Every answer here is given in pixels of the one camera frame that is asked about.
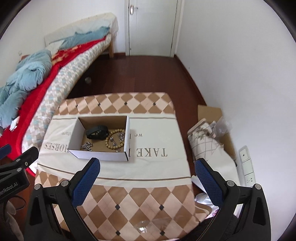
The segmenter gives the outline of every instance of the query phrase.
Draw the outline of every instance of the bed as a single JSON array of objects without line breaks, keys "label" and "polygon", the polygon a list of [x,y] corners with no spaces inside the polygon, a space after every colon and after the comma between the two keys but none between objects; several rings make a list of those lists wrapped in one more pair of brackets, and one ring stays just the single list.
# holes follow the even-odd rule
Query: bed
[{"label": "bed", "polygon": [[[82,74],[106,49],[109,49],[109,55],[113,57],[112,38],[118,31],[118,23],[112,13],[105,13],[82,19],[45,36],[46,47],[52,52],[55,47],[50,48],[50,45],[54,45],[56,40],[69,37],[76,33],[93,31],[100,26],[110,27],[107,36],[96,44],[91,45],[90,48],[88,48],[89,45],[84,46],[85,49],[88,49],[78,54],[61,69],[58,69],[55,78],[45,90],[44,88],[43,90],[36,88],[32,91],[30,95],[34,93],[35,96],[43,96],[40,102],[37,103],[36,111],[31,117],[25,111],[26,108],[24,105],[26,101],[30,99],[29,95],[19,111],[19,126],[12,132],[9,130],[4,131],[3,136],[0,138],[0,145],[2,146],[8,143],[12,146],[12,152],[9,155],[11,159],[15,159],[32,146],[40,148],[55,110],[66,99]],[[31,170],[28,170],[28,172],[34,175],[36,170],[33,168],[33,172],[31,172]]]}]

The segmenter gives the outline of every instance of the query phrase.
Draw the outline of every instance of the electrical outlet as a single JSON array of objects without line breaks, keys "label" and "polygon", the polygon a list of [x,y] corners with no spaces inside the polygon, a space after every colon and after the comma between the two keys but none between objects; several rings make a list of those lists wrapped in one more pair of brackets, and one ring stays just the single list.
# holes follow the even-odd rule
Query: electrical outlet
[{"label": "electrical outlet", "polygon": [[245,175],[244,178],[246,180],[247,187],[252,187],[256,183],[255,182],[255,174],[253,172],[248,175]]},{"label": "electrical outlet", "polygon": [[244,146],[242,149],[239,150],[239,155],[242,162],[251,158],[247,146]]}]

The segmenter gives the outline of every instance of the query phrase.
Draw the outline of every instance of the mattress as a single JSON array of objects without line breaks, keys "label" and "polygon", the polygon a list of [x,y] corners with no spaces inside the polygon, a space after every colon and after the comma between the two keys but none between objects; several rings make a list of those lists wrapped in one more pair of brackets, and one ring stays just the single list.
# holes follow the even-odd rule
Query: mattress
[{"label": "mattress", "polygon": [[61,68],[48,88],[24,135],[22,152],[25,152],[32,146],[35,146],[38,149],[41,147],[45,132],[54,112],[69,95],[82,74],[89,68],[93,61],[108,48],[111,39],[112,35],[108,34],[105,41],[94,45],[92,48],[78,55],[74,60]]}]

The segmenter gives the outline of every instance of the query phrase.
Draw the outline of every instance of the open box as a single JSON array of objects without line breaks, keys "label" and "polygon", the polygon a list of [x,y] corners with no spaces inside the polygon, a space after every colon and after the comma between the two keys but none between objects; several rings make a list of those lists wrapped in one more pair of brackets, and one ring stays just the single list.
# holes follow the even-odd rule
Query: open box
[{"label": "open box", "polygon": [[[90,140],[86,137],[86,130],[97,125],[104,125],[108,127],[109,132],[116,129],[125,130],[124,146],[120,152],[108,149],[105,140]],[[75,123],[73,133],[70,138],[68,151],[77,158],[91,159],[92,157],[98,158],[100,161],[128,161],[129,151],[129,133],[130,133],[130,120],[128,116],[87,116],[78,117]],[[116,134],[113,135],[114,140],[117,141]],[[85,151],[81,146],[86,142],[93,144],[92,151]]]}]

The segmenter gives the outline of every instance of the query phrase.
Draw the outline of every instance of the cardboard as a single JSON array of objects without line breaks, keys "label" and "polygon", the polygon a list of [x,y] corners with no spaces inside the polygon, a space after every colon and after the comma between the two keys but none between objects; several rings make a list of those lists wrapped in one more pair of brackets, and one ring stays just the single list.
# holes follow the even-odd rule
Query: cardboard
[{"label": "cardboard", "polygon": [[[218,121],[222,117],[222,110],[220,108],[198,105],[197,107],[198,121],[205,118],[209,124],[213,121]],[[234,147],[229,133],[226,133],[220,138],[220,143],[224,145],[224,150],[233,159],[236,159]]]},{"label": "cardboard", "polygon": [[[106,147],[105,140],[90,140],[86,137],[87,129],[97,125],[104,125],[108,127],[109,131],[116,129],[125,130],[124,146],[120,152],[111,150]],[[129,151],[129,133],[130,133],[130,120],[128,116],[88,116],[79,117],[76,120],[74,130],[72,132],[68,151],[81,159],[91,159],[92,157],[98,158],[101,161],[128,161]],[[113,135],[114,140],[119,143],[118,136]],[[84,151],[81,146],[90,142],[93,144],[92,151]]]}]

